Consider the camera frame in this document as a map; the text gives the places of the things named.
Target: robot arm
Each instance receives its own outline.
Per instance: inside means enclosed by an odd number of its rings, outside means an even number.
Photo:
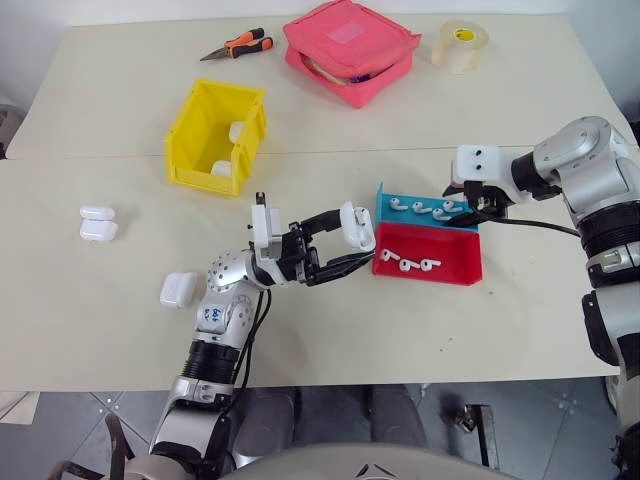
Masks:
[[[369,212],[354,208],[351,202],[340,210],[293,222],[284,233],[278,210],[267,208],[264,194],[256,195],[251,215],[250,248],[227,252],[211,263],[189,357],[171,387],[151,455],[132,459],[127,478],[160,478],[151,475],[158,457],[172,465],[178,479],[221,476],[231,427],[228,414],[236,400],[234,385],[245,355],[249,361],[263,293],[269,294],[270,303],[272,285],[318,285],[348,275],[373,256],[375,236]],[[356,253],[322,266],[311,246],[313,235],[338,228]],[[166,476],[167,468],[162,478],[171,478]]]
[[[445,191],[463,192],[475,210],[448,222],[458,226],[516,223],[504,219],[510,205],[563,194],[594,287],[582,299],[589,342],[598,358],[620,366],[623,468],[632,462],[624,452],[640,451],[640,165],[632,155],[606,120],[584,117],[520,157],[499,147],[460,147]]]

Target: yellow plastic bin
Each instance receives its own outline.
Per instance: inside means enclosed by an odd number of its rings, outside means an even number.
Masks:
[[[198,79],[165,138],[170,182],[225,195],[238,195],[251,176],[253,158],[266,135],[265,90]],[[243,121],[237,143],[232,122]],[[231,176],[213,175],[218,160],[231,162]]]

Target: blue tray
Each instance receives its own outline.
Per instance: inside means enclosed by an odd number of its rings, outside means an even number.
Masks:
[[[389,206],[389,200],[392,198],[400,199],[400,203],[402,205],[407,205],[409,208],[406,210],[398,211],[393,210]],[[446,198],[437,198],[437,197],[414,197],[411,195],[395,195],[390,193],[384,193],[383,184],[380,184],[378,188],[378,193],[376,195],[376,225],[380,224],[380,222],[385,223],[401,223],[404,225],[417,225],[421,227],[438,227],[438,228],[449,228],[453,230],[466,230],[469,232],[477,232],[478,226],[473,225],[471,227],[445,227],[444,221],[438,221],[433,218],[431,213],[415,213],[411,206],[415,202],[422,202],[423,208],[440,208],[442,209],[442,203],[445,200],[449,200]],[[472,212],[469,204],[466,201],[453,202],[456,207],[462,207],[460,212],[447,213],[444,212],[444,215],[455,217],[456,215],[460,215],[462,213],[470,213]]]

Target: wire cutters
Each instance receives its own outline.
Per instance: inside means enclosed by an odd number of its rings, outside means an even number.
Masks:
[[[273,39],[271,37],[263,37],[264,30],[262,28],[254,28],[253,30],[244,32],[238,38],[224,42],[224,47],[211,52],[206,57],[202,57],[200,61],[203,62],[205,60],[227,57],[238,58],[240,55],[247,53],[269,50],[273,47]]]

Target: wall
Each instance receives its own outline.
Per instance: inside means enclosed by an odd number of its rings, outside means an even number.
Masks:
[[[625,113],[640,115],[639,0],[361,0],[387,13],[565,12]],[[301,14],[322,0],[0,0],[0,98],[28,108],[68,25]]]

